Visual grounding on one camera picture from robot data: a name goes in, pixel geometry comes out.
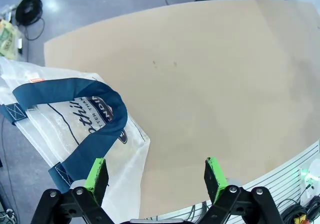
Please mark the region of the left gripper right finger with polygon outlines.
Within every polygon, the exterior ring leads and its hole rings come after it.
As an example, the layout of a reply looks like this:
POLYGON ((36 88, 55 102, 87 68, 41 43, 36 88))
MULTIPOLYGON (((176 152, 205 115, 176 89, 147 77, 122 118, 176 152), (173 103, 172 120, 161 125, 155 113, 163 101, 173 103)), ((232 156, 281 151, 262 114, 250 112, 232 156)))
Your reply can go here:
POLYGON ((200 224, 225 224, 230 216, 240 216, 246 224, 282 224, 283 221, 266 187, 251 191, 229 185, 215 157, 205 161, 204 181, 211 207, 200 224))

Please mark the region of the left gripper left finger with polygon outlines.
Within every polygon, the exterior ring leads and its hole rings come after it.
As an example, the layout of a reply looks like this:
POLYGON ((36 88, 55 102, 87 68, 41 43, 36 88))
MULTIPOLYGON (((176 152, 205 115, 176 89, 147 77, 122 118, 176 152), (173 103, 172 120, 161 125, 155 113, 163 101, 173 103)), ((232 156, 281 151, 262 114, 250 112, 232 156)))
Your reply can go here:
POLYGON ((69 224, 73 218, 83 218, 87 224, 111 224, 113 221, 102 209, 109 182, 106 161, 97 158, 84 186, 61 193, 56 189, 43 192, 31 220, 32 224, 69 224))

